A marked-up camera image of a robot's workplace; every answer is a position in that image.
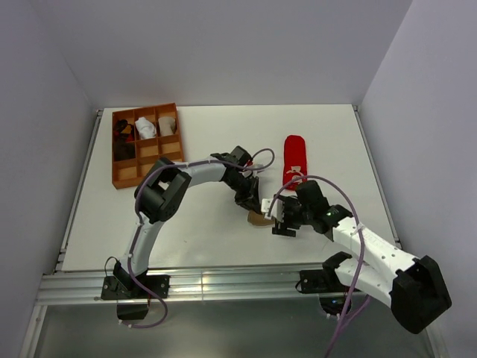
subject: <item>white cloth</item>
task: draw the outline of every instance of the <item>white cloth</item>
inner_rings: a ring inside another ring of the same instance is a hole
[[[145,117],[139,117],[136,121],[136,128],[141,139],[149,139],[156,136],[156,126]]]
[[[171,136],[176,131],[176,120],[172,117],[160,117],[159,132],[161,136]]]

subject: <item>red cloth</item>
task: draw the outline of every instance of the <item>red cloth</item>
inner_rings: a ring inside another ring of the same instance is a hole
[[[285,139],[285,150],[283,153],[283,185],[297,176],[307,175],[306,168],[306,146],[305,140],[301,136],[287,136]],[[290,184],[287,189],[295,190],[301,180]]]

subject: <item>white wall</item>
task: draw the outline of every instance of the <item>white wall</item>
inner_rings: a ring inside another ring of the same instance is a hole
[[[452,357],[477,351],[477,2],[414,0],[361,106],[405,248],[440,264]]]
[[[32,6],[0,1],[0,356],[16,357],[51,272],[93,112]]]
[[[99,107],[360,103],[411,0],[31,0]]]

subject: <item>white table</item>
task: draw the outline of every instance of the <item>white table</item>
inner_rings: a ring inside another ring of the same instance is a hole
[[[100,270],[109,256],[121,257],[133,233],[133,188],[111,183],[112,112],[104,110],[69,234],[64,271]],[[308,173],[337,183],[352,199],[361,220],[394,243],[370,159],[353,108],[340,105],[179,107],[187,160],[232,151],[275,150],[275,164],[260,176],[260,195],[270,198],[282,186],[283,142],[290,134],[306,141]],[[266,163],[267,154],[257,158]],[[326,184],[331,204],[344,199]],[[296,238],[252,227],[247,211],[224,183],[188,190],[177,214],[159,234],[150,267],[179,268],[321,263],[341,249],[309,227]]]

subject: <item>wooden organizer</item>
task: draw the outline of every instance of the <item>wooden organizer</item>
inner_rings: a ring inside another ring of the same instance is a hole
[[[163,116],[173,117],[176,120],[176,131],[171,136],[160,135],[157,120]],[[141,139],[135,126],[135,122],[140,117],[145,117],[149,122],[154,123],[157,132],[155,138]],[[138,186],[160,157],[166,157],[173,162],[185,161],[182,139],[180,137],[180,123],[175,103],[113,112],[113,128],[117,121],[121,119],[126,119],[129,124],[134,126],[135,140],[128,143],[134,144],[135,157],[133,159],[115,161],[113,150],[111,151],[113,153],[113,185],[116,189]]]

